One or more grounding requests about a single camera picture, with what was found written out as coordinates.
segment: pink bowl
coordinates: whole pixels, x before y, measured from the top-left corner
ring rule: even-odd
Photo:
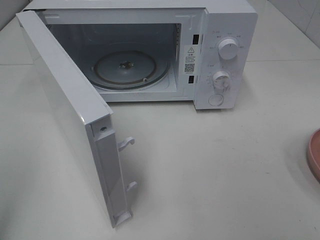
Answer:
[[[307,157],[313,175],[320,181],[320,129],[310,137]]]

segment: white countertop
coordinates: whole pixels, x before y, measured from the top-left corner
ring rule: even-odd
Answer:
[[[232,110],[113,103],[133,218],[112,229],[55,124],[14,19],[0,32],[1,240],[319,240],[320,49],[265,0]]]

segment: power level knob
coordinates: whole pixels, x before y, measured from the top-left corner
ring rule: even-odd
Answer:
[[[226,71],[217,71],[212,76],[213,86],[216,93],[223,93],[231,83],[231,78],[229,73]]]
[[[218,48],[220,57],[224,60],[230,60],[237,56],[239,44],[237,40],[228,37],[219,43]]]

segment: microwave door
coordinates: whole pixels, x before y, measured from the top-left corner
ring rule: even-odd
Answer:
[[[88,79],[30,10],[17,14],[25,41],[55,119],[73,150],[98,201],[107,209],[112,227],[131,217],[119,151],[134,139],[116,142],[113,113]]]

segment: microwave oven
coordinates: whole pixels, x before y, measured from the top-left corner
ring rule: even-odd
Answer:
[[[108,102],[236,102],[258,15],[246,0],[33,0],[17,14],[57,122],[112,227],[132,216]]]

